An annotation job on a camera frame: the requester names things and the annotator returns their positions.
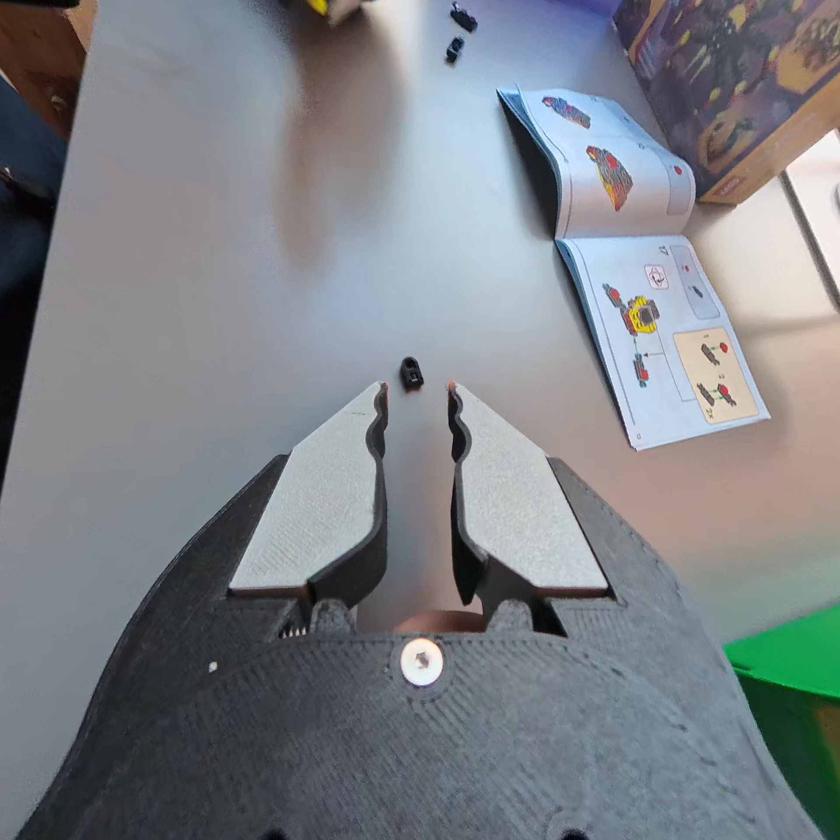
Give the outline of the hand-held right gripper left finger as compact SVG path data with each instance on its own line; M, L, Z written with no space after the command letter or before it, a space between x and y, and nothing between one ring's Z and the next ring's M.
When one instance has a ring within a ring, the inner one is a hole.
M228 590L355 608L386 569L389 390L376 381L290 452Z

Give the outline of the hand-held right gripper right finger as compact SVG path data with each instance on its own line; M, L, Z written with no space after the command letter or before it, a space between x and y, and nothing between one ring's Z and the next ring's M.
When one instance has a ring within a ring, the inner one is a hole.
M606 575L550 457L475 394L448 384L456 589L468 605L592 599Z

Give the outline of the person's dark blue trousers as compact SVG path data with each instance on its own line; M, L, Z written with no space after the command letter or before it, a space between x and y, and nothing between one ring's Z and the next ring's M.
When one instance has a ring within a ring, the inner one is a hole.
M67 142L1 80L1 477L13 440L66 160Z

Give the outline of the green plastic bin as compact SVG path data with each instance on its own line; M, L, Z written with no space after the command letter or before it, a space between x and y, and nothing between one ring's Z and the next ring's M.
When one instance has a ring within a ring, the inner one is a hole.
M838 839L839 604L723 650L791 790Z

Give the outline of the lego instruction booklet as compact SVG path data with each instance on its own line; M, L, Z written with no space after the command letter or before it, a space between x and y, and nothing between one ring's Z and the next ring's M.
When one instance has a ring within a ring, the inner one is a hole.
M690 165L615 101L497 90L556 182L554 244L637 451L770 419L730 318L683 235Z

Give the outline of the purple lego set box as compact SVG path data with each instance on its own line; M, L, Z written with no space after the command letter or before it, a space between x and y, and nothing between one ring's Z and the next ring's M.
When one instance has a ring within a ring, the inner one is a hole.
M838 1L626 1L613 22L699 203L744 202L838 129Z

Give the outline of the white box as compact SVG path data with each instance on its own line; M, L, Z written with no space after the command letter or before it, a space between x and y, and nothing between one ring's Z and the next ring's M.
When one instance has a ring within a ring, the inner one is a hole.
M839 131L784 171L782 185L826 293L839 309Z

